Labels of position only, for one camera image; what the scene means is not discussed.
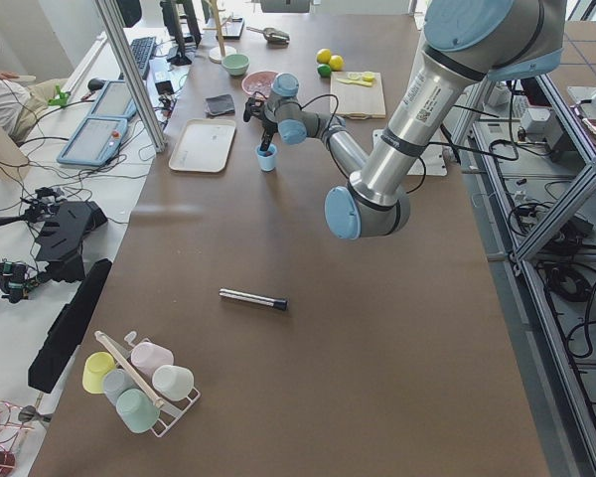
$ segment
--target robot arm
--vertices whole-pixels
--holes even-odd
[[[564,19],[564,0],[434,0],[423,66],[371,154],[342,120],[303,111],[298,81],[288,74],[276,78],[269,99],[252,114],[263,121],[261,150],[275,132],[287,144],[321,139],[349,179],[325,201],[331,231],[341,239],[392,234],[409,216],[401,181],[464,88],[485,77],[518,80],[552,71],[560,62]]]

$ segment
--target cloth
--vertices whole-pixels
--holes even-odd
[[[220,116],[221,114],[229,114],[233,112],[235,112],[235,109],[231,94],[206,97],[206,113],[209,116]]]
[[[20,114],[17,116],[16,125],[9,134],[16,143],[22,142],[27,138],[31,129],[38,122],[38,117],[49,107],[49,99],[53,99],[56,96],[56,85],[62,87],[66,82],[66,78],[49,79],[27,87],[30,97],[24,103],[24,107],[21,108]]]
[[[22,105],[31,94],[16,82],[0,79],[0,127],[11,135],[16,127],[16,122]]]

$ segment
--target label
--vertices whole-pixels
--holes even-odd
[[[429,80],[424,73],[420,73],[413,80],[402,102],[417,122],[430,126],[442,112],[453,92],[452,88]]]

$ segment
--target yellow cup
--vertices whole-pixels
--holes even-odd
[[[92,395],[103,394],[103,377],[115,369],[115,360],[110,353],[99,351],[86,359],[83,365],[81,385]]]

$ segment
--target cup rack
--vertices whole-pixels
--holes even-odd
[[[193,388],[188,396],[178,402],[178,404],[184,404],[184,407],[178,407],[177,405],[174,405],[169,400],[159,396],[157,392],[153,390],[148,383],[146,383],[137,370],[135,370],[134,367],[128,362],[131,350],[124,348],[122,345],[101,331],[95,331],[94,335],[95,339],[101,343],[108,353],[112,355],[114,360],[121,368],[126,371],[126,373],[128,373],[139,389],[143,391],[146,396],[150,398],[155,407],[159,409],[159,419],[151,428],[152,433],[157,437],[163,437],[201,397],[199,390],[197,390],[197,388]],[[126,335],[124,341],[132,348],[135,346],[133,344],[133,340],[136,336],[137,334],[134,331],[130,332],[128,335]]]

